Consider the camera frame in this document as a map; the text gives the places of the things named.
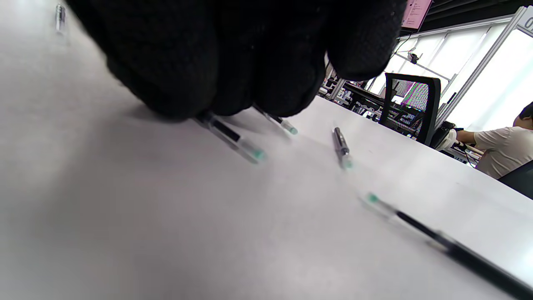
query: wire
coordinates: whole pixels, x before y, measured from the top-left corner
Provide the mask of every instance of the wire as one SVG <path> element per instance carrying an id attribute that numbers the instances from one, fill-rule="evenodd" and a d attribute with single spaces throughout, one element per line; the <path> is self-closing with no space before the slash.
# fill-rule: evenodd
<path id="1" fill-rule="evenodd" d="M 410 33 L 409 36 L 407 37 L 407 40 L 405 40 L 403 43 L 401 43 L 401 45 L 396 49 L 396 51 L 392 54 L 391 58 L 396 54 L 398 53 L 398 50 L 400 50 L 400 48 L 403 46 L 403 44 L 405 44 L 410 38 L 411 38 L 411 35 L 413 33 Z"/>
<path id="2" fill-rule="evenodd" d="M 470 162 L 470 158 L 469 158 L 468 153 L 467 153 L 465 150 L 463 150 L 463 153 L 465 154 L 465 156 L 466 156 L 466 160 L 468 160 L 468 163 L 470 164 L 470 166 L 473 167 L 473 168 L 475 168 L 475 166 Z"/>

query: white tabletop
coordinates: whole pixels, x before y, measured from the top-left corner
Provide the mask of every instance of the white tabletop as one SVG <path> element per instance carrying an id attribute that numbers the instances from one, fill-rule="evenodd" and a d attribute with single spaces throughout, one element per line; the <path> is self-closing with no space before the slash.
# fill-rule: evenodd
<path id="1" fill-rule="evenodd" d="M 228 119 L 269 155 L 251 164 L 194 121 L 154 119 L 68 11 L 69 43 L 52 43 L 55 4 L 0 1 L 4 298 L 508 299 L 365 209 L 369 191 L 533 283 L 525 197 L 322 99 L 291 118 L 298 136 Z"/>

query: chair backrest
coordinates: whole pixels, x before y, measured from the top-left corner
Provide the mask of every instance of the chair backrest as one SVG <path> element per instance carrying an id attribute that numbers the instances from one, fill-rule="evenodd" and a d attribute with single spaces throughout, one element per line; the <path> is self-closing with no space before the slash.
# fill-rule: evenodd
<path id="1" fill-rule="evenodd" d="M 533 161 L 509 172 L 498 181 L 533 200 Z"/>
<path id="2" fill-rule="evenodd" d="M 429 145 L 440 101 L 438 78 L 386 73 L 383 112 L 379 123 Z M 393 97 L 403 97 L 400 104 Z"/>

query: pen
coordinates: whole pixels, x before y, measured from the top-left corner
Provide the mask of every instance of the pen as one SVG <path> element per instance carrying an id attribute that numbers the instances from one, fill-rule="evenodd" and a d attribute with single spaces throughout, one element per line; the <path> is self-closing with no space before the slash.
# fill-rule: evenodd
<path id="1" fill-rule="evenodd" d="M 55 30 L 61 32 L 65 22 L 65 8 L 61 4 L 55 6 Z"/>
<path id="2" fill-rule="evenodd" d="M 335 127 L 335 129 L 333 129 L 333 133 L 335 135 L 334 138 L 336 142 L 336 151 L 339 155 L 339 159 L 341 160 L 342 167 L 344 167 L 345 169 L 349 169 L 353 166 L 352 156 L 350 155 L 350 149 L 346 144 L 344 135 L 342 135 L 341 129 L 339 127 Z"/>
<path id="3" fill-rule="evenodd" d="M 282 118 L 280 118 L 278 116 L 274 116 L 274 115 L 268 114 L 264 110 L 260 109 L 259 106 L 255 105 L 255 104 L 254 104 L 254 108 L 258 112 L 263 114 L 267 119 L 274 120 L 274 122 L 278 123 L 281 127 L 283 127 L 288 132 L 290 132 L 290 133 L 292 133 L 294 135 L 298 134 L 298 130 L 294 126 L 292 126 L 292 124 L 290 124 L 289 121 L 283 120 Z"/>
<path id="4" fill-rule="evenodd" d="M 468 247 L 444 236 L 442 233 L 431 230 L 406 213 L 381 201 L 376 195 L 371 194 L 368 197 L 368 201 L 371 204 L 379 206 L 388 215 L 396 215 L 407 224 L 423 232 L 439 245 L 443 246 L 445 249 L 444 252 L 448 257 L 467 267 L 477 275 L 485 278 L 487 281 L 493 283 L 508 294 L 517 299 L 533 299 L 533 288 L 531 286 L 494 265 Z"/>
<path id="5" fill-rule="evenodd" d="M 213 113 L 202 112 L 196 116 L 196 119 L 206 125 L 210 131 L 219 133 L 228 142 L 232 143 L 255 160 L 262 161 L 265 159 L 265 152 L 261 148 L 255 146 L 251 141 L 224 125 L 224 123 L 222 123 Z"/>

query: person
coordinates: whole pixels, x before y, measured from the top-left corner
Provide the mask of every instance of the person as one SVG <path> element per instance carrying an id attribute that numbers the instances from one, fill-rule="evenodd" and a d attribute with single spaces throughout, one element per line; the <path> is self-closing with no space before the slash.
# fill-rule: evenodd
<path id="1" fill-rule="evenodd" d="M 457 140 L 485 150 L 476 169 L 499 179 L 533 160 L 533 102 L 515 118 L 512 127 L 457 132 Z"/>

